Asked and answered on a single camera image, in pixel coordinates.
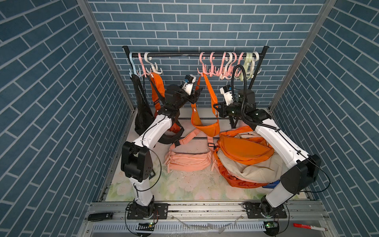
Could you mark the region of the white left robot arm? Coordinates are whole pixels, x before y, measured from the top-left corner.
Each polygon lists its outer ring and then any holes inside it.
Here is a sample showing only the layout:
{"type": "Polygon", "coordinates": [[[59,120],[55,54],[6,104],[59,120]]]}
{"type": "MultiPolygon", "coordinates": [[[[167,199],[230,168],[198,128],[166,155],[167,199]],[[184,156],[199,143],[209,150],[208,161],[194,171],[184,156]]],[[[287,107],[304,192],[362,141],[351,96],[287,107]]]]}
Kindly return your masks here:
{"type": "Polygon", "coordinates": [[[187,102],[195,104],[203,87],[192,89],[193,83],[182,86],[170,85],[161,98],[162,108],[153,123],[133,142],[125,142],[122,146],[121,170],[129,178],[135,199],[129,207],[129,219],[149,219],[155,213],[154,196],[149,177],[153,171],[151,152],[154,146],[165,135],[180,115],[180,108],[187,102]]]}

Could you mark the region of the light pink strap bag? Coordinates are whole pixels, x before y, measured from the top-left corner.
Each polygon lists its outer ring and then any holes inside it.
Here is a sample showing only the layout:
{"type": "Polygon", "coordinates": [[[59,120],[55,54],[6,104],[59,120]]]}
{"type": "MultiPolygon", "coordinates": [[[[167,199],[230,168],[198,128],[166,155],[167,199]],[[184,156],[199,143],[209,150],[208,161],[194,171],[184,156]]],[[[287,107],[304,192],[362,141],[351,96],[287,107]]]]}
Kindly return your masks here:
{"type": "Polygon", "coordinates": [[[195,129],[189,133],[185,138],[175,141],[169,148],[169,152],[165,156],[165,165],[167,172],[172,170],[193,172],[204,170],[211,166],[211,171],[214,171],[217,162],[213,157],[213,149],[209,149],[207,153],[201,154],[188,154],[188,153],[176,153],[173,151],[178,146],[186,145],[192,141],[199,133],[200,129],[195,129]]]}

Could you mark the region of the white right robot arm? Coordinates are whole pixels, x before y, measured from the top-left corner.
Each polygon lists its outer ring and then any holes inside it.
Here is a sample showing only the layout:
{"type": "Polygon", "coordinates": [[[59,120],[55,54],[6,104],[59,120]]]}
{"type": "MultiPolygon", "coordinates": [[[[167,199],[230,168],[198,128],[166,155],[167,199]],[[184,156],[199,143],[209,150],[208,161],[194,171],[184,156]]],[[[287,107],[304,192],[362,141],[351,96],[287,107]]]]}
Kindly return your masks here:
{"type": "Polygon", "coordinates": [[[222,117],[230,116],[243,121],[272,146],[286,165],[280,183],[261,199],[261,214],[271,218],[283,208],[286,201],[316,181],[321,171],[321,158],[299,147],[279,128],[268,112],[256,108],[255,93],[247,88],[246,71],[242,65],[234,68],[234,71],[237,70],[241,71],[243,77],[243,89],[235,93],[232,76],[231,83],[220,90],[224,102],[215,104],[214,108],[222,117]]]}

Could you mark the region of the beige bag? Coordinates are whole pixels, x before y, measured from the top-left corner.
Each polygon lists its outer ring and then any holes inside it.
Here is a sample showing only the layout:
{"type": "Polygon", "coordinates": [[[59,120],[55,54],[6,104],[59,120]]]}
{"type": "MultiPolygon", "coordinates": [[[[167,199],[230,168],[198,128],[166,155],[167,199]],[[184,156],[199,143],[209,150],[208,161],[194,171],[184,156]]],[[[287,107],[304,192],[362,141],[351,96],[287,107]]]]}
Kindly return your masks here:
{"type": "MultiPolygon", "coordinates": [[[[245,132],[237,135],[238,138],[251,138],[259,136],[260,135],[255,132],[245,132]]],[[[220,148],[217,151],[217,155],[229,174],[248,182],[273,183],[279,180],[281,175],[288,171],[284,160],[275,150],[274,154],[268,160],[249,166],[227,158],[220,148]]]]}

